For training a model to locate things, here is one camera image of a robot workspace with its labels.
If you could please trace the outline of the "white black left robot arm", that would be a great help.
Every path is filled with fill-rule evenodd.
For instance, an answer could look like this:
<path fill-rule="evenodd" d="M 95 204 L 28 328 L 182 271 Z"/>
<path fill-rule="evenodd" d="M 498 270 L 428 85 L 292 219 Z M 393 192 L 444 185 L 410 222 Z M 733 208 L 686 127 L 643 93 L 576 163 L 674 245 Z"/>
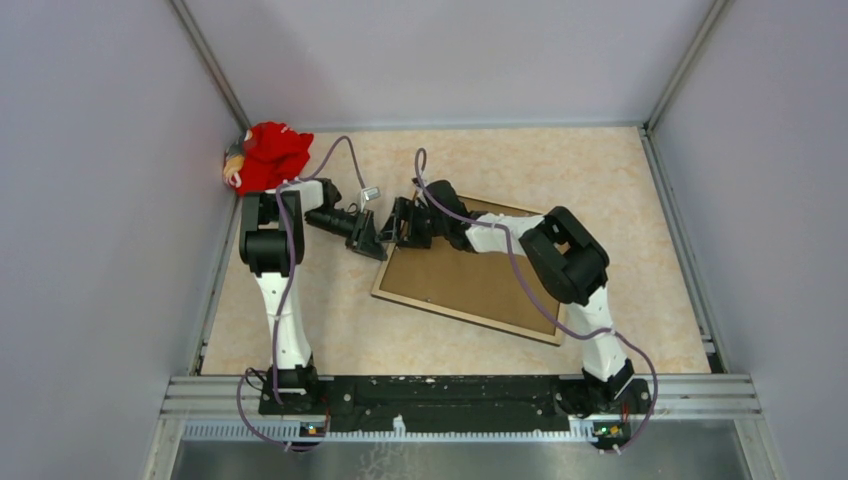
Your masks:
<path fill-rule="evenodd" d="M 306 253 L 304 226 L 337 235 L 348 250 L 384 261 L 387 251 L 377 239 L 374 212 L 367 208 L 380 196 L 377 187 L 366 187 L 357 202 L 339 208 L 342 195 L 335 184 L 317 178 L 296 179 L 244 197 L 239 256 L 260 289 L 271 334 L 268 396 L 297 413 L 314 410 L 321 397 L 297 276 Z"/>

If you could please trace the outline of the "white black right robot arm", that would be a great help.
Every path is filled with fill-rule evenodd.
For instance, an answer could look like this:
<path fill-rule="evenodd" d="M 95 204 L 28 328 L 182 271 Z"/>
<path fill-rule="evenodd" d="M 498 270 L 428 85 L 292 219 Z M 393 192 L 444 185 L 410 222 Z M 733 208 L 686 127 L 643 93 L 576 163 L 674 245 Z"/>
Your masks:
<path fill-rule="evenodd" d="M 378 297 L 552 345 L 577 340 L 581 379 L 567 411 L 653 409 L 636 349 L 612 319 L 609 256 L 567 208 L 498 209 L 439 180 L 397 198 L 376 239 L 387 259 Z"/>

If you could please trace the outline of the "brown cardboard backing board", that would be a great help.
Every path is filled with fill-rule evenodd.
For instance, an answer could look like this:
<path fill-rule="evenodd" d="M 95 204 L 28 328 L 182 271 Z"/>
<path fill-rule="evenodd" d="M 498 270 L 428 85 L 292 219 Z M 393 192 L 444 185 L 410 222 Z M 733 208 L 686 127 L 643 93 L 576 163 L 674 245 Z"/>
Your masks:
<path fill-rule="evenodd" d="M 474 254 L 433 239 L 429 249 L 387 243 L 372 296 L 533 341 L 559 346 L 564 333 L 540 313 L 504 253 Z"/>

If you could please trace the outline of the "wooden picture frame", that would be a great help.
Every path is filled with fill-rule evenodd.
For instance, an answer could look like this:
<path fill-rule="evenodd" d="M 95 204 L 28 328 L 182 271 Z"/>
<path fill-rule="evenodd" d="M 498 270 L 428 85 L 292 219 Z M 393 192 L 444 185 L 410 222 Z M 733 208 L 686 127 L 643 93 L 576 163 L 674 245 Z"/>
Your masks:
<path fill-rule="evenodd" d="M 546 318 L 567 320 L 564 306 L 547 294 L 522 255 L 510 259 L 500 230 L 485 239 L 500 244 L 476 252 L 470 224 L 431 206 L 424 195 L 395 199 L 378 233 L 387 258 L 372 288 L 374 297 L 537 342 L 559 346 L 564 334 Z"/>

